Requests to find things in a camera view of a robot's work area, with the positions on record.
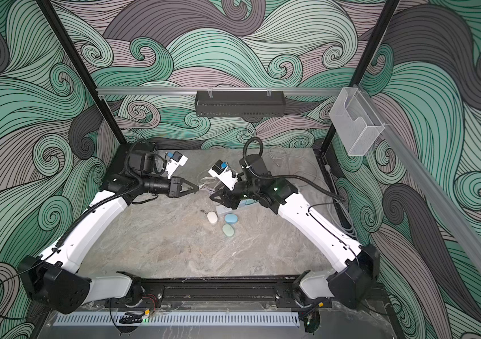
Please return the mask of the green earbud case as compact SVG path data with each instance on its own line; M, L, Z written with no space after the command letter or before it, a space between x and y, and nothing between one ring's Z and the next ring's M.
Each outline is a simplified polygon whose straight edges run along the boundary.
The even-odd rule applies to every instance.
M230 224L225 224L222 227L223 234L225 234L226 237L233 237L235 234L235 230L232 225Z

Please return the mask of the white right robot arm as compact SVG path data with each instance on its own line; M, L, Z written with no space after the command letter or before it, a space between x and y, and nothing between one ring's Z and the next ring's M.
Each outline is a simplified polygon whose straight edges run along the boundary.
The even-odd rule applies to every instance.
M317 212L293 184L305 182L329 196L332 202L343 202L337 194L298 175L273 175L263 159L263 151L249 154L250 144L263 146L260 138L250 138L242 149L241 172L227 162L217 161L209 174L222 183L211 200L236 210L240 202L254 200L275 215L295 226L329 261L326 271L307 271L295 282L300 304L333 298L349 309L357 309L369 294L380 273L380 252L372 244L363 245Z

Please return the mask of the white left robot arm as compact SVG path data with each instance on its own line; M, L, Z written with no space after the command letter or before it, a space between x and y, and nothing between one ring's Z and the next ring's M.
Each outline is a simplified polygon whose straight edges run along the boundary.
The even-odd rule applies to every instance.
M29 299L61 314L106 299L137 307L144 299L140 277L120 271L113 276L85 278L79 269L113 220L138 203L137 197L148 194L151 200L159 196L176 199L197 192L196 185L174 175L187 161L179 151L160 155L156 144L146 140L123 145L89 207L41 254L27 256L19 264L19 277Z

